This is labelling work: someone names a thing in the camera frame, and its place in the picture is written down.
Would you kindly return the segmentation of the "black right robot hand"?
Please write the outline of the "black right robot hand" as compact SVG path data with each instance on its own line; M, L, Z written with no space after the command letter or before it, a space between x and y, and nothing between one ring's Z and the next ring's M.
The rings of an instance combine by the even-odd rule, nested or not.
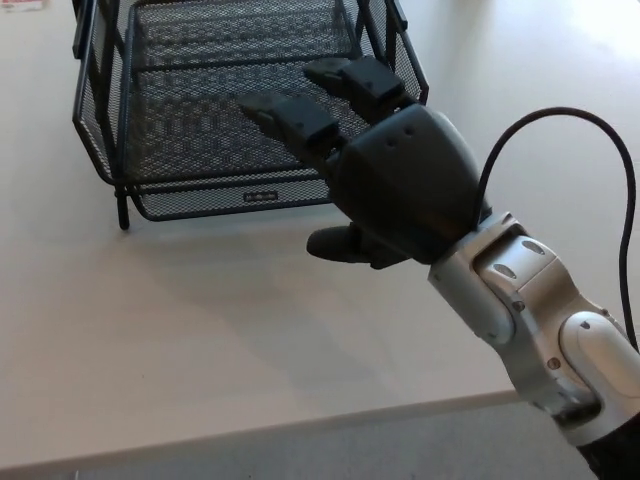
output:
M372 56L327 58L303 68L330 96L348 102L367 127L346 136L339 122L304 96L257 92L240 111L325 182L350 222L312 233L319 259L381 270L406 260L432 265L491 208L477 200L479 174L461 134L421 104Z

